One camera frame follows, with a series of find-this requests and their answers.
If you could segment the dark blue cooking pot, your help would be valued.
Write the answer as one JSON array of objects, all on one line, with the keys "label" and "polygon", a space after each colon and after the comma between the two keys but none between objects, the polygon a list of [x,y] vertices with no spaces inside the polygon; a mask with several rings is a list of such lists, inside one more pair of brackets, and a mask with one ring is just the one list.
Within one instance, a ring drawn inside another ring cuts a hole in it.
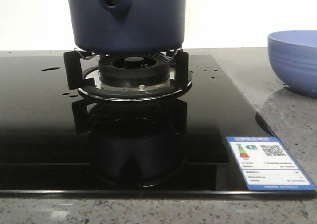
[{"label": "dark blue cooking pot", "polygon": [[75,44],[99,54],[182,47],[186,0],[68,0]]}]

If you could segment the light blue ceramic bowl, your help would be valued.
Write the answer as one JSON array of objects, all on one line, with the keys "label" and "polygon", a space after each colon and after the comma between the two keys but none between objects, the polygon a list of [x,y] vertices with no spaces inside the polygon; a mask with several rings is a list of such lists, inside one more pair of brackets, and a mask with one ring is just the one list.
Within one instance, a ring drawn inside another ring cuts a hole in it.
[{"label": "light blue ceramic bowl", "polygon": [[317,96],[317,32],[287,30],[267,36],[270,65],[289,89],[309,97]]}]

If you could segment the black pot support grate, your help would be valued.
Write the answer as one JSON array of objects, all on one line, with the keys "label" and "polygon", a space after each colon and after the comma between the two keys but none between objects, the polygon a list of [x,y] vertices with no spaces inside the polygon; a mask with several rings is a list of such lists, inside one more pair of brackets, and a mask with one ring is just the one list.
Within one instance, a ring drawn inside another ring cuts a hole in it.
[{"label": "black pot support grate", "polygon": [[[176,49],[164,55],[170,62],[169,78],[164,82],[138,87],[110,86],[100,80],[99,63],[86,70],[81,68],[81,59],[92,59],[94,54],[81,51],[70,51],[63,54],[70,90],[78,90],[86,99],[97,101],[137,102],[154,101],[163,98],[180,96],[187,93],[192,86],[192,73],[189,70],[189,54]],[[100,59],[109,55],[100,55]]]}]

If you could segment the black glass gas cooktop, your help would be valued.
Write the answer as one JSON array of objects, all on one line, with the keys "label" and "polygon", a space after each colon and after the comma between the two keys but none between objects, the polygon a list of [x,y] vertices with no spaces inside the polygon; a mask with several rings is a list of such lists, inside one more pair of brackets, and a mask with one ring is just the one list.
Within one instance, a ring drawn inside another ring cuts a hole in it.
[{"label": "black glass gas cooktop", "polygon": [[275,137],[210,55],[191,90],[151,104],[92,103],[60,56],[0,59],[2,196],[305,199],[248,189],[228,136]]}]

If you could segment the blue energy label sticker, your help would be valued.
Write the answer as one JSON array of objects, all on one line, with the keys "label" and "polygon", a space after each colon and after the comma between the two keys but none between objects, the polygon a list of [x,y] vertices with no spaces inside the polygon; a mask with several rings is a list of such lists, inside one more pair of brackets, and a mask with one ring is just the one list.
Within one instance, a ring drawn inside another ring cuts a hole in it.
[{"label": "blue energy label sticker", "polygon": [[276,137],[228,136],[248,189],[316,191],[316,186]]}]

